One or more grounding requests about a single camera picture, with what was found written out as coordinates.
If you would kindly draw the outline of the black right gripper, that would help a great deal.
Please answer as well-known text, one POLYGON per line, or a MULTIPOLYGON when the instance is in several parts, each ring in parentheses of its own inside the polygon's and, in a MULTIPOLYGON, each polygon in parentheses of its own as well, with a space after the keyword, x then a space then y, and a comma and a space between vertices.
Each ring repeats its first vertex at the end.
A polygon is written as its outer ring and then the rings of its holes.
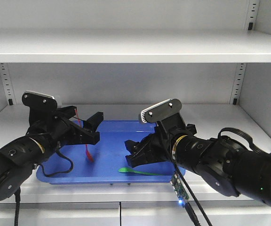
POLYGON ((182 136, 193 136, 197 133, 194 124, 186 124, 180 113, 157 119, 154 133, 150 139, 140 142, 125 141, 125 147, 130 152, 126 155, 128 166, 135 168, 141 165, 172 161, 174 143, 182 136))

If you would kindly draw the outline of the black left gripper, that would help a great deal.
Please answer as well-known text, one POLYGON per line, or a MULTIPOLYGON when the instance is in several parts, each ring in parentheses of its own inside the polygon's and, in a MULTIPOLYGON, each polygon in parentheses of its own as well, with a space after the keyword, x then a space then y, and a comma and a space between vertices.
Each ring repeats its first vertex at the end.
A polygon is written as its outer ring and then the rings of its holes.
POLYGON ((104 120, 103 112, 96 112, 83 121, 83 127, 71 121, 76 116, 75 106, 61 107, 54 111, 42 112, 30 108, 29 128, 26 134, 30 137, 41 136, 51 146, 95 145, 100 141, 100 133, 96 132, 104 120))

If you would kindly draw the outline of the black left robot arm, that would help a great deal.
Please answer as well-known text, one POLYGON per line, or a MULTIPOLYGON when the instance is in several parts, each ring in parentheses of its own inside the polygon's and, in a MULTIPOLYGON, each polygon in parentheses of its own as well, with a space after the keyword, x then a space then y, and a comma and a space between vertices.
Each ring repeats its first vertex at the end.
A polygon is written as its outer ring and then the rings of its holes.
POLYGON ((29 128, 0 149, 0 201, 17 192, 32 171, 53 154, 67 159, 60 149, 65 145, 95 145, 100 140, 97 127, 104 120, 96 112, 82 125, 71 121, 75 106, 53 110, 30 109, 29 128))

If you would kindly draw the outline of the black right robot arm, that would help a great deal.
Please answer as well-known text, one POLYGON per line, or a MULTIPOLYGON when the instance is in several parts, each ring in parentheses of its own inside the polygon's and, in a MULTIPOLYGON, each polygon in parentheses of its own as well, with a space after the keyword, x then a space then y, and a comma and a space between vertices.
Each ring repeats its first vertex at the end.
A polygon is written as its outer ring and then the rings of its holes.
POLYGON ((195 125, 176 113, 158 121, 154 133, 125 146, 130 167, 169 161, 225 196, 243 194, 271 207, 271 153, 256 147, 244 131, 224 128, 216 138, 201 139, 195 125))

